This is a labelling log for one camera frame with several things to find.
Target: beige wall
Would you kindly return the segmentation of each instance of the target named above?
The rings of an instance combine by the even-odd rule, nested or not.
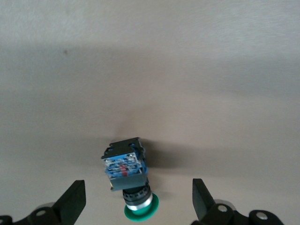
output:
[[[85,179],[78,225],[132,224],[100,157],[139,136],[161,200],[145,224],[196,219],[192,178],[298,224],[299,71],[298,1],[1,1],[0,215]]]

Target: screw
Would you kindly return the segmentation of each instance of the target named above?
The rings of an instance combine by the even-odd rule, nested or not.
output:
[[[227,212],[227,208],[226,208],[226,206],[224,206],[224,205],[219,205],[219,206],[217,207],[217,209],[220,210],[221,212]]]
[[[263,212],[258,212],[258,213],[256,214],[256,216],[257,216],[258,218],[260,218],[260,219],[263,219],[263,220],[268,219],[267,215],[264,214]]]
[[[39,216],[41,216],[41,215],[43,215],[43,214],[45,214],[46,213],[46,211],[45,210],[41,210],[41,211],[39,211],[39,212],[37,212],[37,217],[39,217]]]

